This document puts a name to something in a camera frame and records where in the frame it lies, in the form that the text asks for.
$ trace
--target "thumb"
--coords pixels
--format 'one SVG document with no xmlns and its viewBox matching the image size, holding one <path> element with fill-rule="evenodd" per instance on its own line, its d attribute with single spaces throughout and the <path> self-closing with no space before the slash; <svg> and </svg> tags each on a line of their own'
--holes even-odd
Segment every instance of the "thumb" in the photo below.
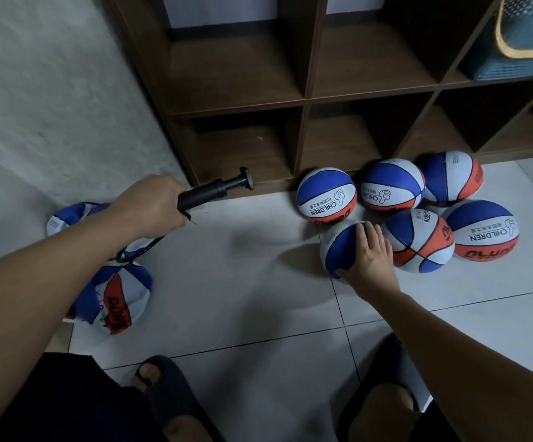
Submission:
<svg viewBox="0 0 533 442">
<path fill-rule="evenodd" d="M 336 270 L 336 276 L 340 276 L 346 279 L 347 275 L 348 275 L 348 272 L 344 268 L 339 268 L 338 270 Z"/>
</svg>

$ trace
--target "hand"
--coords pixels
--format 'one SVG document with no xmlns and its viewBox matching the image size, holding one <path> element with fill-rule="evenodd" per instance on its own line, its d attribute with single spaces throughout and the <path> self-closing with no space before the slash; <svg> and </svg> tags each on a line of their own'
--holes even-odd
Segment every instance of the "hand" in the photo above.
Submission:
<svg viewBox="0 0 533 442">
<path fill-rule="evenodd" d="M 130 224 L 133 240 L 165 236 L 187 223 L 176 208 L 179 194 L 184 191 L 186 188 L 170 175 L 148 175 L 129 187 L 103 213 Z"/>
<path fill-rule="evenodd" d="M 379 225 L 371 222 L 357 225 L 357 258 L 350 270 L 339 269 L 343 277 L 365 301 L 373 295 L 399 293 L 400 283 L 393 267 L 391 243 L 381 232 Z"/>
</svg>

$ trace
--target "person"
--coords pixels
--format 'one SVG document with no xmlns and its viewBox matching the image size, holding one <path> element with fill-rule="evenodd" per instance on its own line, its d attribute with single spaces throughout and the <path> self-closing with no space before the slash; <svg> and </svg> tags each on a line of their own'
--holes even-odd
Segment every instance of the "person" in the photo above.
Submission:
<svg viewBox="0 0 533 442">
<path fill-rule="evenodd" d="M 0 440 L 224 440 L 165 357 L 145 361 L 121 388 L 91 357 L 43 354 L 109 257 L 185 225 L 182 191 L 172 177 L 149 176 L 105 211 L 0 258 Z M 379 226 L 357 225 L 356 262 L 339 275 L 395 335 L 340 416 L 339 440 L 533 440 L 533 372 L 401 292 L 392 259 Z"/>
</svg>

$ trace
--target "blue plastic basket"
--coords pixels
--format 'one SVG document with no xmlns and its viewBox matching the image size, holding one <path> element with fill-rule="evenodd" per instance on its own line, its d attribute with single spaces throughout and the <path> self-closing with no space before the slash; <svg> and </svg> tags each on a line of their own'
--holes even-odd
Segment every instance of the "blue plastic basket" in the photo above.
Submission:
<svg viewBox="0 0 533 442">
<path fill-rule="evenodd" d="M 533 0 L 502 0 L 461 67 L 475 81 L 533 76 Z"/>
</svg>

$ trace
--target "basketball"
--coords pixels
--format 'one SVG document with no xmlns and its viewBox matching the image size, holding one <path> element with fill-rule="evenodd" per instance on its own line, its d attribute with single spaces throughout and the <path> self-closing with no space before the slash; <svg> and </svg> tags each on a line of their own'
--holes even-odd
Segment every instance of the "basketball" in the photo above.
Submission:
<svg viewBox="0 0 533 442">
<path fill-rule="evenodd" d="M 336 270 L 348 270 L 357 256 L 357 235 L 355 225 L 360 220 L 345 220 L 336 223 L 324 235 L 320 244 L 320 259 L 328 274 L 339 279 Z"/>
<path fill-rule="evenodd" d="M 308 173 L 297 188 L 301 214 L 316 223 L 345 219 L 357 204 L 357 188 L 340 169 L 324 167 Z"/>
<path fill-rule="evenodd" d="M 424 195 L 424 176 L 414 163 L 401 158 L 382 161 L 366 172 L 361 195 L 375 211 L 415 208 Z"/>
<path fill-rule="evenodd" d="M 476 262 L 501 259 L 518 243 L 519 228 L 503 206 L 487 200 L 465 200 L 443 213 L 454 234 L 455 254 Z"/>
<path fill-rule="evenodd" d="M 400 211 L 381 227 L 393 248 L 393 265 L 410 273 L 430 273 L 453 257 L 454 236 L 447 222 L 431 211 Z"/>
<path fill-rule="evenodd" d="M 483 184 L 483 169 L 471 155 L 450 151 L 432 155 L 420 169 L 426 179 L 424 200 L 447 207 L 472 196 Z"/>
</svg>

